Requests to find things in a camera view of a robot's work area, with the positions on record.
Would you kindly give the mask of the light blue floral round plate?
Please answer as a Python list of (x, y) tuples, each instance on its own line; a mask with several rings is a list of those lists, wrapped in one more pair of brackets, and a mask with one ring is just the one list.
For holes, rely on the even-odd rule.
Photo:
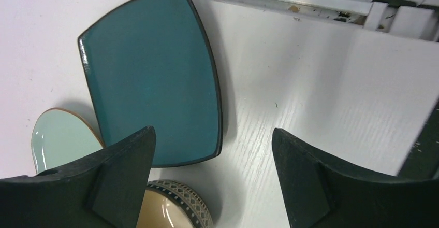
[(104, 147), (81, 116), (64, 108), (51, 108), (43, 112), (35, 123), (31, 138), (31, 151), (38, 174)]

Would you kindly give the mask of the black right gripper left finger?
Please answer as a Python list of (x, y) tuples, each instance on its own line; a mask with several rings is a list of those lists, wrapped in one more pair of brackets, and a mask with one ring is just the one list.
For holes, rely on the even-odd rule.
[(36, 176), (1, 180), (1, 227), (135, 227), (156, 146), (144, 127)]

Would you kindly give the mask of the dark teal square plate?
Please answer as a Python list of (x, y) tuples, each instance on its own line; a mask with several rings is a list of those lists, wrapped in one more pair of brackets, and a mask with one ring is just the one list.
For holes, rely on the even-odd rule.
[(155, 168), (220, 155), (220, 83), (192, 0), (129, 0), (80, 34), (78, 48), (105, 146), (152, 126)]

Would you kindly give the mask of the tan bowl with patterned rim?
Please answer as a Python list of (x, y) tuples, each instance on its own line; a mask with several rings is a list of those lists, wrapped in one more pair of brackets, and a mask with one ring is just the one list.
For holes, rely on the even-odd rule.
[(214, 227), (214, 222), (191, 187), (176, 180), (153, 180), (146, 186), (136, 227)]

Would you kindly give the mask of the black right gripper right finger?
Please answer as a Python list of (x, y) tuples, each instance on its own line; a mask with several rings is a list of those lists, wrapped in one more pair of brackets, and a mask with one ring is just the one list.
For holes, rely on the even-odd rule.
[(290, 227), (438, 227), (438, 179), (379, 173), (281, 128), (272, 153)]

